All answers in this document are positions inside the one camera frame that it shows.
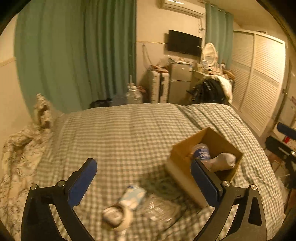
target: floral blanket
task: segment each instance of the floral blanket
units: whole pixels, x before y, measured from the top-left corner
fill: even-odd
[[[0,218],[15,240],[20,240],[21,220],[37,165],[51,136],[57,111],[40,94],[35,105],[36,121],[5,142],[1,159]]]

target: wall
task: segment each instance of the wall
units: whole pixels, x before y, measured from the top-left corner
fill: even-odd
[[[0,37],[0,63],[12,58],[14,52],[17,15],[8,23]]]
[[[14,33],[17,16],[0,36],[0,157],[9,135],[14,134],[32,120],[22,97],[14,58]]]
[[[166,42],[166,34],[170,29],[204,38],[205,31],[199,31],[200,26],[206,28],[205,17],[198,19],[183,13],[161,9],[159,0],[137,0],[137,84],[145,81],[145,73],[150,65],[147,54],[143,54],[143,44],[147,48],[153,65],[156,65],[167,55],[183,57],[188,61],[199,61],[194,56],[169,52],[165,49],[165,44],[162,43]],[[236,22],[233,26],[234,29],[240,28]]]

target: television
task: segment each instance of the television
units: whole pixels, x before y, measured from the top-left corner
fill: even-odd
[[[168,36],[167,50],[201,56],[202,38],[194,35],[170,30]]]

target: wardrobe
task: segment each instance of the wardrobe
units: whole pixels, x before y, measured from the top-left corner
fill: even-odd
[[[255,31],[233,33],[233,108],[259,135],[279,99],[286,62],[285,42]]]

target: silver refrigerator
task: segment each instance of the silver refrigerator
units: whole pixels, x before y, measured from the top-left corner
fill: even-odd
[[[192,78],[192,65],[170,63],[170,85],[168,103],[185,104],[186,90],[189,90]]]

